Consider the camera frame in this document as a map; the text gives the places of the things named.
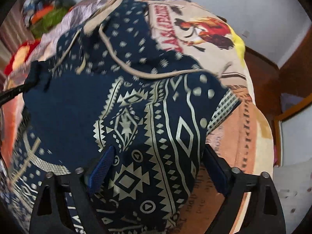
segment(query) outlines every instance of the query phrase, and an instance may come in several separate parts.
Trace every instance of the red fabric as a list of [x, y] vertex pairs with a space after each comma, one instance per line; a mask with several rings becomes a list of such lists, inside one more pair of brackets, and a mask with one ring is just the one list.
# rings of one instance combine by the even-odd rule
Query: red fabric
[[[18, 49], [20, 49], [22, 46], [29, 46], [29, 51], [28, 54], [26, 55], [24, 62], [27, 61], [28, 57], [30, 56], [30, 54], [32, 53], [32, 51], [36, 48], [36, 46], [38, 46], [40, 43], [40, 40], [32, 40], [32, 41], [26, 41], [23, 44], [20, 45], [20, 47]], [[16, 53], [12, 56], [9, 64], [5, 67], [4, 70], [4, 74], [6, 74], [7, 76], [12, 72], [12, 65], [15, 59], [15, 55]]]
[[206, 22], [192, 22], [194, 25], [201, 26], [205, 28], [205, 31], [202, 31], [199, 33], [199, 35], [221, 35], [225, 36], [226, 34], [230, 34], [230, 28], [227, 26], [227, 24], [221, 22], [218, 19], [210, 18], [211, 22], [215, 23], [216, 26], [210, 26]]

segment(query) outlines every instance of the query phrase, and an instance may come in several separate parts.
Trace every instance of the colorful cloth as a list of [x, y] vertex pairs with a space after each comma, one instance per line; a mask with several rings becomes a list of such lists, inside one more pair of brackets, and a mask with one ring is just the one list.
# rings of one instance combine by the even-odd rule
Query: colorful cloth
[[[40, 40], [34, 40], [34, 41], [26, 41], [17, 50], [16, 54], [12, 56], [9, 64], [6, 66], [4, 73], [6, 75], [9, 75], [13, 70], [19, 68], [20, 65], [22, 65], [30, 56], [32, 51], [38, 46], [40, 43]], [[18, 52], [23, 49], [27, 48], [25, 51], [22, 51], [23, 54], [19, 55], [18, 60], [16, 59], [16, 56]]]
[[48, 33], [54, 26], [60, 23], [68, 12], [67, 8], [55, 8], [44, 15], [34, 25], [30, 26], [30, 30], [36, 39], [41, 38], [44, 33]]
[[[91, 30], [88, 24], [101, 14], [64, 34], [56, 56], [32, 63], [26, 82], [38, 76], [40, 81], [23, 95], [32, 127], [14, 150], [11, 179], [12, 199], [26, 196], [29, 207], [19, 205], [29, 213], [46, 172], [73, 172], [113, 145], [114, 165], [92, 198], [97, 216], [110, 232], [175, 226], [194, 187], [206, 134], [239, 100], [202, 70], [153, 79], [153, 74], [196, 69], [197, 62], [160, 49], [150, 38], [146, 8], [146, 3], [122, 0]], [[120, 67], [99, 36], [102, 27], [114, 54], [151, 79]], [[18, 190], [21, 186], [27, 192]], [[27, 229], [25, 214], [20, 221]]]

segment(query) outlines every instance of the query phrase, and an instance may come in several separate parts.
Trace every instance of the wooden door frame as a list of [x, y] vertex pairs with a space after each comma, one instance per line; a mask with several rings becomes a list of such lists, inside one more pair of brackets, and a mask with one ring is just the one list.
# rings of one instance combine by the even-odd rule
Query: wooden door frame
[[287, 109], [284, 113], [276, 116], [274, 118], [274, 128], [275, 128], [275, 138], [276, 138], [276, 149], [277, 149], [277, 162], [276, 164], [278, 166], [281, 166], [282, 164], [282, 158], [283, 158], [283, 142], [282, 142], [282, 131], [281, 131], [281, 123], [283, 121], [286, 121], [296, 115], [297, 113], [300, 113], [305, 108], [310, 106], [312, 104], [312, 94], [310, 94], [308, 97], [304, 98], [301, 102], [299, 102], [297, 105], [292, 106], [291, 108]]

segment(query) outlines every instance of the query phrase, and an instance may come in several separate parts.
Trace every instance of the checkered trim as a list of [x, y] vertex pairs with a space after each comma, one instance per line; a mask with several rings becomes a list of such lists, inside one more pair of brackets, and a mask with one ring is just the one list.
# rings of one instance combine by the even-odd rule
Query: checkered trim
[[207, 126], [207, 135], [209, 135], [226, 119], [238, 101], [239, 98], [231, 90], [228, 90], [221, 99], [216, 111], [211, 118], [211, 121]]

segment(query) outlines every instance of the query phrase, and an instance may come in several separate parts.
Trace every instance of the white wall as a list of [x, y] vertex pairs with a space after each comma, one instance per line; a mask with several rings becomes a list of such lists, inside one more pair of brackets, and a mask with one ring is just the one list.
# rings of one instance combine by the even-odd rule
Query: white wall
[[[226, 18], [247, 46], [279, 67], [296, 50], [311, 25], [297, 0], [193, 1]], [[247, 39], [242, 36], [245, 30], [250, 32]]]
[[312, 106], [281, 123], [282, 166], [312, 159]]

